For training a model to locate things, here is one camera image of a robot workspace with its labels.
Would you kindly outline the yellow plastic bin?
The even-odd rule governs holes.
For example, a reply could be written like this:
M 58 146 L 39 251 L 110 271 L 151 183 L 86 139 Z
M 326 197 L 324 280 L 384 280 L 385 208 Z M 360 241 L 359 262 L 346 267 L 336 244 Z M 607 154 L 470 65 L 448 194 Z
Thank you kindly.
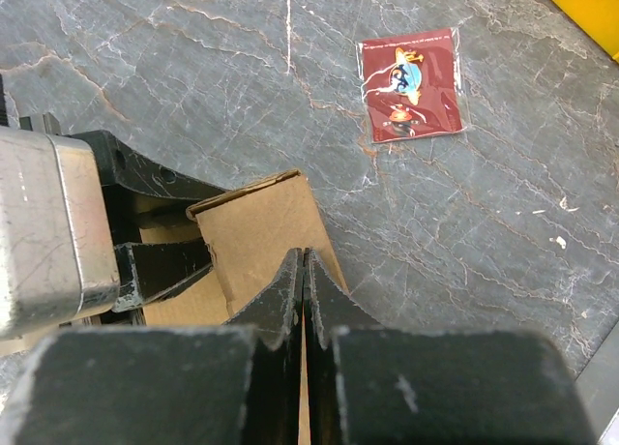
M 618 0 L 551 0 L 618 62 Z

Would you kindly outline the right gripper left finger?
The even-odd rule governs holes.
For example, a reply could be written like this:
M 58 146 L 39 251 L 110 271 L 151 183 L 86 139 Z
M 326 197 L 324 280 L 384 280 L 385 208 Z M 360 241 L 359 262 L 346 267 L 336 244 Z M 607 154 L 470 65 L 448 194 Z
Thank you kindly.
M 65 329 L 28 356 L 5 444 L 293 444 L 304 254 L 219 326 Z

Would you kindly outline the red sachet packet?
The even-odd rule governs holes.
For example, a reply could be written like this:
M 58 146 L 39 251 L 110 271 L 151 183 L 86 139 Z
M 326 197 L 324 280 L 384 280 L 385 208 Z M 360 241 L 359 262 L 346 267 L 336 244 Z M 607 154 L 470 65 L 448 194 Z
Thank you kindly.
M 468 129 L 470 111 L 457 28 L 362 41 L 357 62 L 372 143 Z

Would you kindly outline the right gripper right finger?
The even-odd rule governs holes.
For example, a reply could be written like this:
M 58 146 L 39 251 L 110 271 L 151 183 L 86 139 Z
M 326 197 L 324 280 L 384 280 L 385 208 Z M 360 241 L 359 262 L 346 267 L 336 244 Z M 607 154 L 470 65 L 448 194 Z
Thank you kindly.
M 315 444 L 593 444 L 564 358 L 522 330 L 410 332 L 379 324 L 304 257 Z

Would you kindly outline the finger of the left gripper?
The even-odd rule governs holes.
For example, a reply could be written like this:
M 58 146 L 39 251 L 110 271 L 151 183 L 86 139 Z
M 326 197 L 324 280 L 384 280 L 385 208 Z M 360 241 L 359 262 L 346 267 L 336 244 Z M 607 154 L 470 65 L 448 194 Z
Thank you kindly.
M 213 267 L 203 241 L 179 243 L 124 243 L 114 247 L 120 290 L 112 311 L 136 310 L 174 298 Z
M 120 186 L 132 193 L 192 203 L 224 193 L 213 184 L 155 163 L 109 131 L 75 133 L 70 138 L 90 146 L 104 187 Z

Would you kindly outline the brown cardboard box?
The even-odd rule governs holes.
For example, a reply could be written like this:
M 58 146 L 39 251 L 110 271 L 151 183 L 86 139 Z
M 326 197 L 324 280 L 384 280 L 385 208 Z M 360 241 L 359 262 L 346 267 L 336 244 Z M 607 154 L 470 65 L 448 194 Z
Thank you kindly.
M 299 440 L 334 443 L 339 407 L 333 360 L 317 356 L 352 302 L 307 177 L 298 170 L 273 175 L 198 203 L 190 217 L 214 268 L 180 296 L 146 306 L 147 324 L 221 324 L 267 286 L 289 250 L 309 250 L 301 256 L 302 308 L 313 341 L 302 345 L 309 367 L 301 381 Z

